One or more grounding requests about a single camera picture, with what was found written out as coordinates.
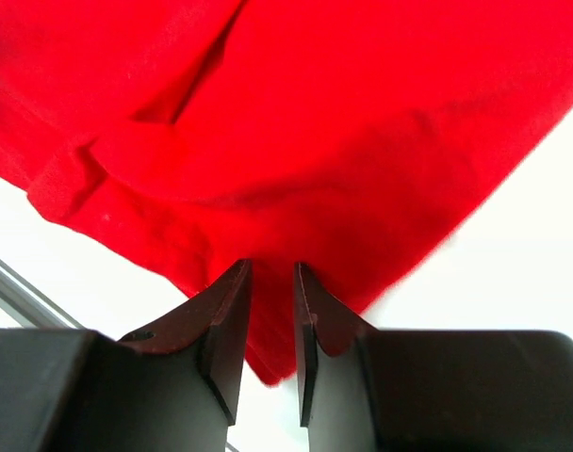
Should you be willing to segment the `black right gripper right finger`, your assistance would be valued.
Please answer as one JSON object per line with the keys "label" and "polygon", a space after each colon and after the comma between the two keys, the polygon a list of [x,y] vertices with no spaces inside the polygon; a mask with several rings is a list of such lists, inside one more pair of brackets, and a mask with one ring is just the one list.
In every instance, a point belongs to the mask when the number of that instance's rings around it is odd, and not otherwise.
{"label": "black right gripper right finger", "polygon": [[380,330],[294,270],[300,422],[313,451],[573,451],[573,341]]}

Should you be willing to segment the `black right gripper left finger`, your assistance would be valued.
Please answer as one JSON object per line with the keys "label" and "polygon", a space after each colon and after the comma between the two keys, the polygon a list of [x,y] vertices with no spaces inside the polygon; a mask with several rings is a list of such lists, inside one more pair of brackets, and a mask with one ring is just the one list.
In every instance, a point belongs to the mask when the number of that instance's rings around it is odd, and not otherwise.
{"label": "black right gripper left finger", "polygon": [[237,417],[252,265],[114,341],[0,329],[0,451],[222,451]]}

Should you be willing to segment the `red t shirt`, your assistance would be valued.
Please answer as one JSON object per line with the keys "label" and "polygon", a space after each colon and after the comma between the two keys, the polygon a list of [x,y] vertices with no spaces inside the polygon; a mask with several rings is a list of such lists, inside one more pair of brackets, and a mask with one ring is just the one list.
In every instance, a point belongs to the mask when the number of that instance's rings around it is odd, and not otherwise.
{"label": "red t shirt", "polygon": [[572,106],[573,1],[0,1],[0,177],[188,296],[251,259],[268,385],[295,263],[365,311]]}

